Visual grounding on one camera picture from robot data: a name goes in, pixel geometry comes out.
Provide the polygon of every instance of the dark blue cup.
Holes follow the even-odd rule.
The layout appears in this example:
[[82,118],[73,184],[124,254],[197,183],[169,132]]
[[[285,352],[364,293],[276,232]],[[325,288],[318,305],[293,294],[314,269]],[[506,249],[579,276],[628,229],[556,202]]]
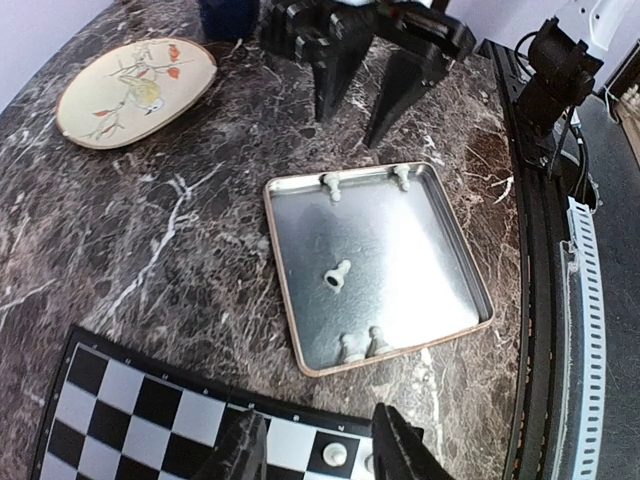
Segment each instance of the dark blue cup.
[[202,29],[210,40],[238,40],[253,33],[260,0],[198,0]]

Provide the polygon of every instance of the tray rim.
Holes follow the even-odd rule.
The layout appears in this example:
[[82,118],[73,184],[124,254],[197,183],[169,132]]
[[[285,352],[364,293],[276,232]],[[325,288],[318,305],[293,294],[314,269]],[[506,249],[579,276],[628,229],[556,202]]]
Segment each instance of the tray rim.
[[265,185],[264,189],[263,189],[263,198],[264,198],[264,202],[265,202],[265,209],[266,209],[266,214],[267,214],[267,223],[269,225],[269,234],[271,235],[271,248],[273,249],[273,253],[275,256],[275,260],[276,260],[276,270],[278,271],[278,280],[280,281],[280,290],[282,292],[282,296],[283,296],[283,301],[284,301],[284,306],[285,306],[285,312],[287,315],[287,322],[289,323],[289,330],[291,333],[291,340],[292,340],[292,344],[293,344],[293,352],[296,358],[296,362],[298,364],[298,368],[302,371],[302,373],[304,373],[305,375],[307,375],[308,377],[312,377],[312,378],[320,378],[320,377],[324,377],[327,375],[332,375],[334,373],[340,373],[340,372],[346,372],[348,370],[352,370],[354,368],[359,368],[359,367],[364,367],[367,365],[373,365],[375,363],[381,362],[381,361],[385,361],[385,360],[390,360],[392,358],[395,357],[399,357],[402,355],[406,355],[408,353],[413,353],[413,352],[418,352],[420,350],[423,350],[425,348],[430,348],[436,345],[439,345],[441,343],[444,342],[448,342],[451,340],[455,340],[456,338],[460,338],[466,335],[469,335],[471,333],[475,333],[478,332],[480,330],[484,330],[485,328],[488,328],[492,323],[493,323],[493,319],[495,317],[495,307],[493,305],[493,299],[491,298],[491,294],[489,293],[489,289],[487,288],[487,284],[482,276],[482,273],[480,272],[480,269],[478,268],[478,263],[476,262],[475,256],[473,255],[473,252],[471,251],[471,247],[469,245],[469,242],[467,241],[467,238],[465,237],[464,233],[461,235],[462,237],[462,241],[464,242],[464,246],[467,249],[467,251],[469,252],[469,258],[472,262],[473,267],[475,268],[475,271],[478,274],[478,279],[480,281],[480,283],[482,284],[482,287],[484,288],[485,292],[487,293],[487,300],[488,300],[488,304],[490,307],[490,311],[491,311],[491,315],[489,316],[489,318],[485,321],[481,321],[479,322],[477,325],[474,325],[473,327],[469,327],[469,328],[465,328],[463,330],[460,330],[456,333],[452,333],[451,335],[447,335],[445,337],[440,337],[436,340],[432,340],[430,342],[425,342],[425,343],[421,343],[418,345],[414,345],[411,347],[405,347],[405,348],[400,348],[400,349],[396,349],[393,350],[389,353],[385,353],[383,355],[376,355],[375,357],[371,357],[371,358],[365,358],[363,360],[358,360],[356,362],[350,362],[347,364],[343,364],[343,365],[336,365],[333,367],[329,367],[329,368],[323,368],[322,370],[315,370],[312,368],[309,368],[307,366],[307,364],[304,361],[304,356],[302,355],[302,346],[300,344],[300,337],[298,335],[298,328],[296,325],[296,317],[295,317],[295,313],[294,313],[294,309],[293,309],[293,303],[291,302],[291,295],[289,293],[289,284],[287,282],[287,278],[286,275],[284,273],[285,269],[284,269],[284,260],[282,257],[282,251],[280,249],[280,241],[278,238],[278,232],[276,229],[276,222],[275,222],[275,214],[273,211],[273,203],[271,202],[271,195],[270,193],[273,191],[273,185],[279,181],[283,181],[283,180],[291,180],[291,179],[295,179],[295,178],[304,178],[304,177],[312,177],[312,176],[316,176],[316,175],[324,175],[326,173],[330,173],[330,172],[336,172],[336,173],[348,173],[350,175],[355,174],[356,172],[358,173],[362,173],[362,174],[368,174],[368,173],[377,173],[381,170],[385,170],[385,171],[390,171],[392,170],[394,167],[398,166],[398,165],[409,165],[412,169],[418,169],[420,167],[424,167],[427,168],[429,170],[431,170],[431,172],[433,173],[433,175],[435,175],[436,180],[440,183],[440,186],[442,187],[442,190],[444,192],[444,199],[446,201],[447,207],[449,208],[449,210],[452,213],[452,217],[453,217],[453,221],[455,222],[455,227],[463,233],[462,227],[460,225],[460,222],[458,220],[458,217],[455,214],[455,211],[453,210],[453,207],[451,205],[451,202],[449,200],[449,196],[447,194],[447,191],[444,187],[444,183],[442,183],[442,181],[440,180],[440,176],[438,175],[437,170],[435,169],[433,163],[431,162],[401,162],[401,163],[389,163],[389,164],[384,164],[384,165],[374,165],[374,166],[370,166],[370,167],[359,167],[359,168],[350,168],[347,170],[330,170],[329,172],[318,172],[318,173],[305,173],[305,174],[296,174],[296,175],[286,175],[286,176],[280,176],[280,177],[275,177],[272,178],[271,180],[269,180],[267,182],[267,184]]

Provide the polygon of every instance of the silver tray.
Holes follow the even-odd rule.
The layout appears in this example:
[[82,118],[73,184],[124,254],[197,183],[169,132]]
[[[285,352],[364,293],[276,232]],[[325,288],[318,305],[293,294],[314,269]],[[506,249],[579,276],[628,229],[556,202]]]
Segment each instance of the silver tray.
[[[395,165],[336,172],[337,202],[323,183],[326,174],[276,178],[265,187],[296,359],[309,376],[419,350],[490,323],[489,294],[434,169],[406,165],[406,192]],[[326,272],[343,260],[351,269],[336,293]],[[391,348],[345,363],[340,339],[348,334],[349,351],[366,351],[372,327]]]

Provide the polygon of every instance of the white plate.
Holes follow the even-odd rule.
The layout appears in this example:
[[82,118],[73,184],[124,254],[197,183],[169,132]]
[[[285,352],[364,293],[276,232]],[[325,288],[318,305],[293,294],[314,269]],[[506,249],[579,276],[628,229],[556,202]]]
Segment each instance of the white plate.
[[71,82],[58,102],[62,134],[87,148],[122,147],[187,110],[211,86],[215,59],[188,40],[162,38],[106,53]]

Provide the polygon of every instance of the dark marble surface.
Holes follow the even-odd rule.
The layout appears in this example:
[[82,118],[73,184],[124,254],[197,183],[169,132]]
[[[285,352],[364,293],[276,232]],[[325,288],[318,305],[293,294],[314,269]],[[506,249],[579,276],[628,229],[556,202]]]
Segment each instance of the dark marble surface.
[[[193,0],[111,6],[0,117],[0,478],[24,478],[69,325],[276,398],[426,429],[459,479],[498,478],[515,391],[519,251],[510,159],[490,63],[472,57],[377,150],[362,143],[389,47],[376,42],[338,116],[313,122],[309,68],[255,43],[209,45],[220,70],[197,104],[129,147],[66,141],[56,100],[126,41],[202,42]],[[321,379],[297,369],[262,203],[275,176],[431,161],[495,303],[482,332]]]

